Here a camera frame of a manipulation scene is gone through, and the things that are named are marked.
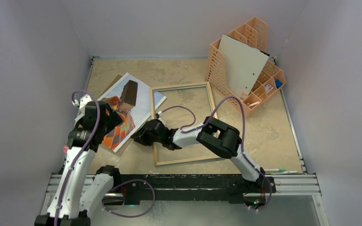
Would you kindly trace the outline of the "hot air balloon photo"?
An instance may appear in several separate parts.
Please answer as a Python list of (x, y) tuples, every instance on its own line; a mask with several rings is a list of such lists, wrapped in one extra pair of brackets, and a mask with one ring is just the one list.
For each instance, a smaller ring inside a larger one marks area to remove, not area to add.
[(123, 123), (104, 137), (103, 144), (114, 153), (120, 151), (131, 135), (151, 117), (151, 106), (157, 109), (166, 96), (158, 93), (153, 99), (151, 101), (151, 87), (129, 73), (110, 85), (98, 101), (109, 103)]

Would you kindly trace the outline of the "brown cardboard backing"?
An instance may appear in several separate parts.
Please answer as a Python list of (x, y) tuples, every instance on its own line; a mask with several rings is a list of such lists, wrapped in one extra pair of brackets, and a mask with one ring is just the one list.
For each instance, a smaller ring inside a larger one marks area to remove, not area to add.
[(136, 106), (138, 83), (125, 79), (121, 75), (115, 77), (101, 95), (101, 100), (109, 103), (123, 119), (123, 123), (109, 132), (103, 144), (117, 156), (122, 156), (130, 144), (129, 135), (136, 128), (132, 109)]

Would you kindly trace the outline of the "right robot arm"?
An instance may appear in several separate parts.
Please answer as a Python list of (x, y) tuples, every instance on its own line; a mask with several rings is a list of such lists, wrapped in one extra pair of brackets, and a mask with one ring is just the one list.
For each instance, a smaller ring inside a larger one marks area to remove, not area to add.
[(216, 156), (229, 159), (250, 191), (256, 192), (264, 186), (265, 172), (245, 153), (239, 130), (217, 118), (207, 116), (203, 123), (183, 131), (166, 127), (164, 120), (157, 116), (131, 135), (131, 139), (143, 146), (159, 143), (171, 151), (201, 144)]

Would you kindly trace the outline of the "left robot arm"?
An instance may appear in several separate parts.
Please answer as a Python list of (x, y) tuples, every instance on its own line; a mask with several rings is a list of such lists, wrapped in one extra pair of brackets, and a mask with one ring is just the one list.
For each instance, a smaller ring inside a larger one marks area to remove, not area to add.
[(115, 193), (122, 186), (119, 169), (104, 166), (96, 174), (97, 181), (83, 191), (99, 145), (123, 119), (110, 104), (97, 101), (87, 91), (79, 100), (73, 98), (72, 103), (79, 114), (68, 134), (63, 173), (46, 213), (36, 217), (36, 226), (89, 226), (104, 195), (108, 191)]

